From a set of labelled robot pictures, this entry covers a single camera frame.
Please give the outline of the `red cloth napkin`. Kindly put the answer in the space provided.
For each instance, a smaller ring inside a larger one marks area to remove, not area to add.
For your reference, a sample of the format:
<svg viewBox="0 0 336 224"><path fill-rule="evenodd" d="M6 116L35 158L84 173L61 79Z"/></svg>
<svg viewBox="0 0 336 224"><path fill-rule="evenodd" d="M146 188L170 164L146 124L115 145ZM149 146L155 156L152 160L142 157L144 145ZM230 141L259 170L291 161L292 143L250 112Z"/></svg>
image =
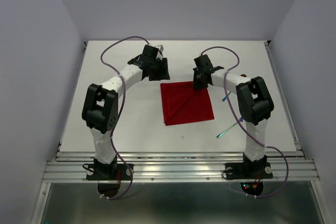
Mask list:
<svg viewBox="0 0 336 224"><path fill-rule="evenodd" d="M206 88L194 89L193 83L162 83L161 98L166 126L209 121L214 112Z"/></svg>

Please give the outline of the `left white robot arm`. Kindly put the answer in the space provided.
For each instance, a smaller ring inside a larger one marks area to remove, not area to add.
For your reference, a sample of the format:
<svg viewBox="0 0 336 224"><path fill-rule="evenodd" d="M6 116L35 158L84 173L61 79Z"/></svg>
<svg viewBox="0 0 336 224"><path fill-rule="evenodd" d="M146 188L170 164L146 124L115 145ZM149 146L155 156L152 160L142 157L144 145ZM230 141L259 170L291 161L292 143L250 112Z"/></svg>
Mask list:
<svg viewBox="0 0 336 224"><path fill-rule="evenodd" d="M110 179L117 172L117 152L111 137L123 110L127 89L144 79L169 80L170 75L162 45L145 45L142 53L129 60L121 71L106 62L103 64L113 69L116 76L88 87L81 117L90 129L95 146L93 168L89 170Z"/></svg>

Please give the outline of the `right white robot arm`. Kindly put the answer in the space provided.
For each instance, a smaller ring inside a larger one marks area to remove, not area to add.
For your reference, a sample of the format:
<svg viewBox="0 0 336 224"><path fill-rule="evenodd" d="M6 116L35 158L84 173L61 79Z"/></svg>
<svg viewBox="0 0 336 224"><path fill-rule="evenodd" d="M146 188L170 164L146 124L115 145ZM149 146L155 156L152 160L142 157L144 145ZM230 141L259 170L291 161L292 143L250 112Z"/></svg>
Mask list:
<svg viewBox="0 0 336 224"><path fill-rule="evenodd" d="M214 67L208 55L194 59L193 88L203 89L209 85L224 88L236 95L240 117L245 122L246 146L243 162L229 165L233 173L242 172L248 177L265 170L267 165L266 126L274 103L263 78L248 78L231 73L224 67Z"/></svg>

